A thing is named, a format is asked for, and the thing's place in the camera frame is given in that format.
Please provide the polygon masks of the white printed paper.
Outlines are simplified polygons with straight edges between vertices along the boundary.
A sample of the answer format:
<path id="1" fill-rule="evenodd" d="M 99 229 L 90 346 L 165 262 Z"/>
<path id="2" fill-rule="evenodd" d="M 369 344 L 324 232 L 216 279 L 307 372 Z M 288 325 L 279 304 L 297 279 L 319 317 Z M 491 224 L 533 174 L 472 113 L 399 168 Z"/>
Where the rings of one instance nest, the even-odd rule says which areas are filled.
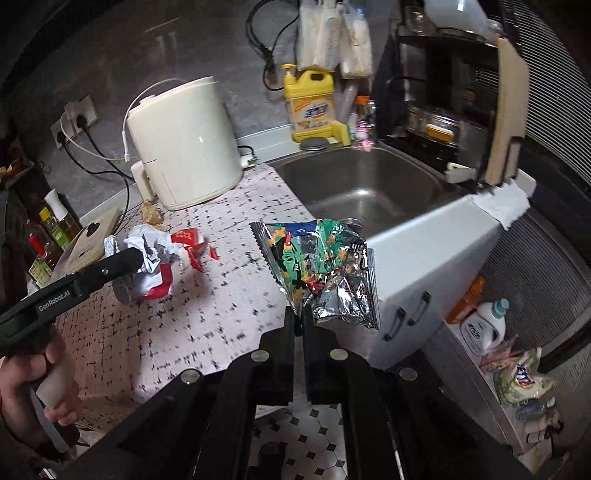
<path id="1" fill-rule="evenodd" d="M 119 242 L 114 235 L 103 240 L 104 257 L 127 249 L 137 250 L 141 261 L 137 268 L 111 282 L 117 300 L 123 305 L 139 304 L 166 297 L 172 288 L 174 262 L 183 263 L 182 245 L 171 235 L 150 225 L 138 225 Z"/>

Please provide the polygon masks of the patterned pink counter mat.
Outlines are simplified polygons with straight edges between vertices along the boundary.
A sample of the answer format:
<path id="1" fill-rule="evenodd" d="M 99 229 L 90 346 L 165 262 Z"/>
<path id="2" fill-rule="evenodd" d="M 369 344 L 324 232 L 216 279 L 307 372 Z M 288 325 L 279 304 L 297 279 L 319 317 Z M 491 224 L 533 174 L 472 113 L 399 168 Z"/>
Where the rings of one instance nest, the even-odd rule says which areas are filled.
<path id="1" fill-rule="evenodd" d="M 256 348 L 283 323 L 287 299 L 249 225 L 310 218 L 266 164 L 211 202 L 167 213 L 169 231 L 204 235 L 201 270 L 176 272 L 169 296 L 140 305 L 121 304 L 105 286 L 57 321 L 80 385 L 79 427 L 106 433 L 182 370 L 213 373 Z"/>

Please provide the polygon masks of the cream air fryer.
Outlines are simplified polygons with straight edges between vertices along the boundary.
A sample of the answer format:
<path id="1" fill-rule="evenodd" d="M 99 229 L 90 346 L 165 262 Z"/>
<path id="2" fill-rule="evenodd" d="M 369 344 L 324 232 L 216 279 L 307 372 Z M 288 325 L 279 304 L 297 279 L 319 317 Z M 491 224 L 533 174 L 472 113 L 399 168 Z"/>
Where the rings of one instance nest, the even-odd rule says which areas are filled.
<path id="1" fill-rule="evenodd" d="M 143 200 L 177 211 L 238 185 L 243 164 L 218 82 L 207 76 L 130 104 L 121 131 L 139 160 L 131 173 Z"/>

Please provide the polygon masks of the oil bottle with white cap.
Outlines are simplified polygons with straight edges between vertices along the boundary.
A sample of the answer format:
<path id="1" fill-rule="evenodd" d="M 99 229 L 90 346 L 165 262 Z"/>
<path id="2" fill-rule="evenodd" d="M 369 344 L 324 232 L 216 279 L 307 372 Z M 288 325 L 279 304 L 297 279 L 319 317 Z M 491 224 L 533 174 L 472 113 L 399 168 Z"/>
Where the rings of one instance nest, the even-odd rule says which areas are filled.
<path id="1" fill-rule="evenodd" d="M 80 227 L 69 210 L 61 202 L 55 189 L 50 190 L 44 197 L 45 203 L 50 207 L 60 229 L 66 235 L 69 241 L 73 241 Z"/>

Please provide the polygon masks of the wall power socket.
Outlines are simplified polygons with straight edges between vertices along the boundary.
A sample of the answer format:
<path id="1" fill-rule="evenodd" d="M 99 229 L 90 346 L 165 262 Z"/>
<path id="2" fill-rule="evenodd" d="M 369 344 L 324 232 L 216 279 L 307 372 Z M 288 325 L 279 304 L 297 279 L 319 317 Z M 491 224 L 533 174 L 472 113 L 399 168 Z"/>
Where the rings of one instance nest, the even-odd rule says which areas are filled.
<path id="1" fill-rule="evenodd" d="M 98 113 L 90 95 L 84 96 L 81 100 L 67 103 L 62 116 L 52 124 L 51 134 L 58 150 L 63 148 L 62 143 L 59 141 L 59 134 L 62 134 L 64 141 L 68 143 L 67 137 L 76 139 L 84 132 L 77 124 L 79 116 L 86 120 L 87 128 L 98 121 Z"/>

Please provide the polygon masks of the green label sauce bottle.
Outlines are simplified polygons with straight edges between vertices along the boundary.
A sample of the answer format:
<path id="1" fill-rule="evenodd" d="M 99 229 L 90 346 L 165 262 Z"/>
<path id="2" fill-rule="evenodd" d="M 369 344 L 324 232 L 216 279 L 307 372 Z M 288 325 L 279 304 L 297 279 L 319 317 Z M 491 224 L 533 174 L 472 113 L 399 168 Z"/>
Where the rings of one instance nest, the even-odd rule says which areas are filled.
<path id="1" fill-rule="evenodd" d="M 38 215 L 44 228 L 50 234 L 55 243 L 61 249 L 65 249 L 69 244 L 69 239 L 60 227 L 50 208 L 48 206 L 43 206 L 39 210 Z"/>

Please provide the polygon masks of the red paper packet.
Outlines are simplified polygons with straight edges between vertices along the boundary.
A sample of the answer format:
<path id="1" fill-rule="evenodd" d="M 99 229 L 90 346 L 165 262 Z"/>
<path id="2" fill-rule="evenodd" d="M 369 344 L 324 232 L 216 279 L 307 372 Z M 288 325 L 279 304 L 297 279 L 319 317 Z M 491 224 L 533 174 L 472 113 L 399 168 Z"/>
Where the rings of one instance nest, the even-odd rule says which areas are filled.
<path id="1" fill-rule="evenodd" d="M 202 256 L 207 255 L 215 261 L 219 259 L 216 249 L 195 227 L 177 230 L 171 233 L 169 238 L 172 245 L 178 248 L 177 256 L 183 266 L 190 266 L 193 270 L 204 273 Z"/>

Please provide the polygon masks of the yellow detergent jug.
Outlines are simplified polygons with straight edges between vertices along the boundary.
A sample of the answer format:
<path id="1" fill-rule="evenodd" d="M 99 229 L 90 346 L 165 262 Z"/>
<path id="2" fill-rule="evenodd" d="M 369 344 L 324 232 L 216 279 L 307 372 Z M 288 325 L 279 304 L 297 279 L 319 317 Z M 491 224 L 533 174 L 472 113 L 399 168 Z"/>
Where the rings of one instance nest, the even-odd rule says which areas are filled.
<path id="1" fill-rule="evenodd" d="M 291 138 L 301 143 L 312 137 L 332 137 L 332 122 L 335 121 L 332 74 L 308 69 L 297 76 L 297 65 L 290 63 L 281 65 L 281 69 Z"/>

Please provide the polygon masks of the yellow sponge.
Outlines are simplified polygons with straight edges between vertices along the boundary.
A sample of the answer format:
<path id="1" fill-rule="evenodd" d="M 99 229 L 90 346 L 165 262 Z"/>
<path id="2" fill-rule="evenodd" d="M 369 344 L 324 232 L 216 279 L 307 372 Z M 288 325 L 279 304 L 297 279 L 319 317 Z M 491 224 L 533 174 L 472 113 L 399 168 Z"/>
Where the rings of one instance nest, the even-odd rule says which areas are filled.
<path id="1" fill-rule="evenodd" d="M 335 138 L 342 146 L 348 147 L 351 145 L 351 134 L 349 134 L 349 126 L 339 120 L 332 120 L 332 137 Z"/>

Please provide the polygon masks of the wooden cutting board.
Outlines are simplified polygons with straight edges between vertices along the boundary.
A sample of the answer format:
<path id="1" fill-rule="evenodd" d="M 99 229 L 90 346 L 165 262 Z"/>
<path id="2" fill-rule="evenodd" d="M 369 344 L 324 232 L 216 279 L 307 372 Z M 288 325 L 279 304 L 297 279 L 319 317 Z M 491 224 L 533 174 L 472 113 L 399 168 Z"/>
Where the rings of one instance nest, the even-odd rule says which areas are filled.
<path id="1" fill-rule="evenodd" d="M 512 43 L 496 42 L 499 61 L 495 129 L 483 177 L 485 184 L 501 185 L 517 175 L 520 150 L 526 135 L 529 105 L 529 67 Z"/>

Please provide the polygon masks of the orange spray bottle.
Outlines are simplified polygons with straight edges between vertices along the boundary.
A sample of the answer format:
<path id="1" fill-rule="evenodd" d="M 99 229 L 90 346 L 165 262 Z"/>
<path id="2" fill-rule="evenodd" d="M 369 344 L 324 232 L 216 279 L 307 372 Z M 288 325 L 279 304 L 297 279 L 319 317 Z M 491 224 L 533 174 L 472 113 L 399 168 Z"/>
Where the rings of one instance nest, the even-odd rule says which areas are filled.
<path id="1" fill-rule="evenodd" d="M 485 278 L 478 276 L 468 290 L 450 311 L 445 321 L 447 324 L 461 323 L 480 303 L 485 286 Z"/>

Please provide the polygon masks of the black dish rack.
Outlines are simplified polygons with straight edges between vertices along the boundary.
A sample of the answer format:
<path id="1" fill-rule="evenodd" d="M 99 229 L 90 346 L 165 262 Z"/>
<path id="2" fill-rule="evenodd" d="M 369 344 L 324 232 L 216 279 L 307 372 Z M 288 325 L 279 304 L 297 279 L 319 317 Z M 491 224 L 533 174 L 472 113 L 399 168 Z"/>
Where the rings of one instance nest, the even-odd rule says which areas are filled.
<path id="1" fill-rule="evenodd" d="M 499 1 L 459 1 L 484 14 L 484 27 L 429 17 L 445 1 L 401 1 L 394 8 L 372 100 L 384 143 L 440 172 L 485 176 L 494 135 L 499 63 L 495 40 L 517 39 Z"/>

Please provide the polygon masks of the green patterned refill pouch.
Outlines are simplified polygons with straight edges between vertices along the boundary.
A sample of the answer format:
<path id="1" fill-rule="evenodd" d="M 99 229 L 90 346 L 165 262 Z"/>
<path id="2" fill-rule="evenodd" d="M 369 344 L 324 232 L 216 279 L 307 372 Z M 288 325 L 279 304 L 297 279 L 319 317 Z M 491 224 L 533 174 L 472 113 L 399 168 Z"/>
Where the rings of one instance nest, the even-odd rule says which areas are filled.
<path id="1" fill-rule="evenodd" d="M 542 348 L 536 347 L 496 363 L 493 368 L 495 390 L 504 405 L 516 405 L 542 398 L 556 380 L 538 371 Z"/>

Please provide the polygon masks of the colourful foil snack wrapper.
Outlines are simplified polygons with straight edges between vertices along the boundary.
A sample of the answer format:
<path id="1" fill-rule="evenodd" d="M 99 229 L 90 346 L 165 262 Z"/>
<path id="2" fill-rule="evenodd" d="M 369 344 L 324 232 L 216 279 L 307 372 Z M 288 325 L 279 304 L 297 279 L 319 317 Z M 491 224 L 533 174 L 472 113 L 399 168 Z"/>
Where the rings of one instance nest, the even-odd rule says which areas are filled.
<path id="1" fill-rule="evenodd" d="M 359 224 L 321 218 L 249 228 L 295 313 L 310 308 L 317 323 L 380 328 L 375 253 Z"/>

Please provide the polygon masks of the white laundry detergent bottle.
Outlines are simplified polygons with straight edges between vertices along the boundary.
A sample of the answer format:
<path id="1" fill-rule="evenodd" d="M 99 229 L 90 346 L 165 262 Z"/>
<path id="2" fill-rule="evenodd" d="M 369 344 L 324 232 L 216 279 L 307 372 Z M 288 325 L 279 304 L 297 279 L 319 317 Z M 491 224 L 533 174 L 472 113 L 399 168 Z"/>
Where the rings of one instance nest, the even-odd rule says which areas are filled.
<path id="1" fill-rule="evenodd" d="M 504 341 L 509 308 L 506 298 L 483 302 L 461 323 L 461 336 L 474 355 L 483 356 Z"/>

